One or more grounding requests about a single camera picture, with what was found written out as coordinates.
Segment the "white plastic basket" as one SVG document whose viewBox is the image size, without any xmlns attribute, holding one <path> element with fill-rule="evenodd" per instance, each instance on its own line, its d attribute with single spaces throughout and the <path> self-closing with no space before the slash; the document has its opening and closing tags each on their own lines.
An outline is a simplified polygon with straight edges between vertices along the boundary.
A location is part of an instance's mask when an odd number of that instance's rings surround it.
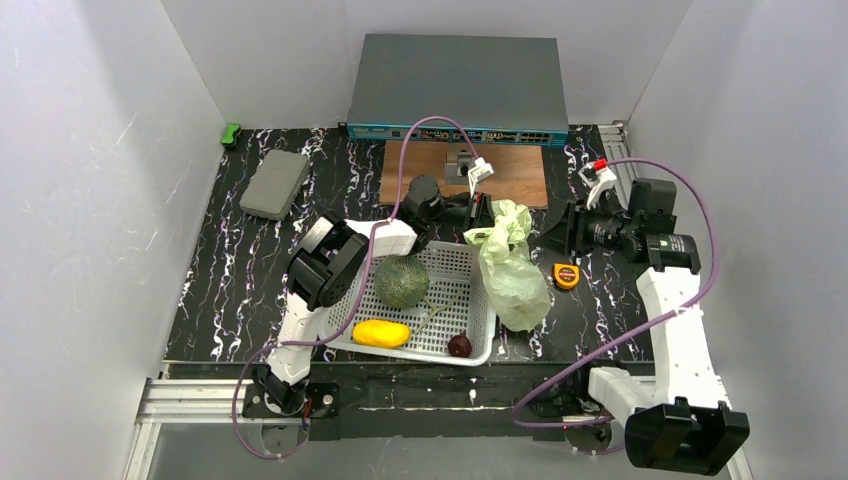
<svg viewBox="0 0 848 480">
<path fill-rule="evenodd" d="M 485 363 L 495 336 L 496 312 L 483 284 L 476 251 L 464 244 L 432 241 L 416 257 L 425 264 L 429 274 L 425 300 L 408 309 L 394 309 L 384 304 L 374 291 L 374 274 L 384 259 L 374 258 L 354 321 L 328 346 L 405 361 L 464 367 Z M 370 319 L 404 324 L 410 328 L 411 336 L 396 349 L 355 343 L 352 339 L 354 326 Z M 460 333 L 465 333 L 473 345 L 469 358 L 456 358 L 448 353 L 448 341 Z"/>
</svg>

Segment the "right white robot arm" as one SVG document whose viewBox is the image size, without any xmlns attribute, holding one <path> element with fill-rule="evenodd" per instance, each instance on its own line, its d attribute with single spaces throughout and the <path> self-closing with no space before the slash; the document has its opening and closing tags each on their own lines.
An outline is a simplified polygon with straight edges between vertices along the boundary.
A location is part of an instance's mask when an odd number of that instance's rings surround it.
<svg viewBox="0 0 848 480">
<path fill-rule="evenodd" d="M 636 281 L 646 314 L 669 319 L 650 328 L 655 380 L 627 370 L 589 369 L 588 396 L 622 425 L 624 449 L 638 468 L 718 474 L 750 434 L 745 413 L 731 409 L 712 368 L 697 295 L 701 262 L 695 240 L 675 231 L 677 188 L 636 179 L 621 205 L 611 180 L 588 181 L 586 199 L 570 202 L 539 245 L 563 253 L 612 249 L 644 267 Z"/>
</svg>

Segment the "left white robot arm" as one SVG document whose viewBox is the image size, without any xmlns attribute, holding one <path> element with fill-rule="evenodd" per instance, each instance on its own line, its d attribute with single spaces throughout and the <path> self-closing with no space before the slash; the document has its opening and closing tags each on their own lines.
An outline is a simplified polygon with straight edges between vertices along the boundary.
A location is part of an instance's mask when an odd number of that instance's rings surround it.
<svg viewBox="0 0 848 480">
<path fill-rule="evenodd" d="M 309 416 L 316 401 L 306 379 L 316 347 L 349 336 L 359 346 L 396 350 L 423 334 L 463 294 L 433 303 L 420 253 L 440 225 L 491 227 L 494 217 L 489 194 L 445 196 L 432 175 L 415 177 L 384 220 L 321 216 L 289 261 L 283 326 L 265 366 L 251 373 L 255 399 L 282 416 Z"/>
</svg>

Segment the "light green plastic bag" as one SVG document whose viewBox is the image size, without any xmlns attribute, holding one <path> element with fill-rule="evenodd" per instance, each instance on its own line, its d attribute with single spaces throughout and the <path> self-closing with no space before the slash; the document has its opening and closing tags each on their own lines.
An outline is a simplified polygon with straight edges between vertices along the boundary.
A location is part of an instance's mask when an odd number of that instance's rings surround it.
<svg viewBox="0 0 848 480">
<path fill-rule="evenodd" d="M 501 325 L 530 331 L 552 307 L 546 277 L 530 257 L 533 219 L 527 206 L 509 199 L 495 200 L 491 208 L 494 225 L 470 229 L 464 239 L 478 253 L 483 284 Z"/>
</svg>

